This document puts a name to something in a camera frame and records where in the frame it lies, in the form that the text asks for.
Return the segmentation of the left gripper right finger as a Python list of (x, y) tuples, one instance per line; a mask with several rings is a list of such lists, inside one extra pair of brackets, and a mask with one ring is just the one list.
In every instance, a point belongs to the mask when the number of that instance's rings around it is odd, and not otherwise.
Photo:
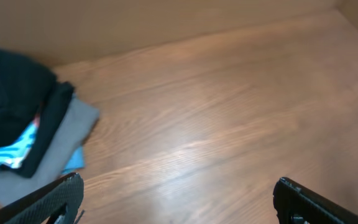
[(273, 206), (280, 224), (358, 224), (358, 215), (288, 177), (275, 184)]

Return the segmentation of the black polo shirt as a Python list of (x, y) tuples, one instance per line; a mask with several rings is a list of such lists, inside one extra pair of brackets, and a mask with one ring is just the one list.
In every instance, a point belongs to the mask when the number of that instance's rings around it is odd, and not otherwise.
[(22, 134), (56, 82), (48, 67), (0, 49), (0, 147)]

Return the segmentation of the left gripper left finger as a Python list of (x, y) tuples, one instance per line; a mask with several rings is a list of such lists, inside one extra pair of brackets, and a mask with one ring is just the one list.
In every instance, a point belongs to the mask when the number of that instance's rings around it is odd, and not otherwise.
[(80, 174), (69, 173), (0, 209), (0, 224), (74, 224), (84, 212)]

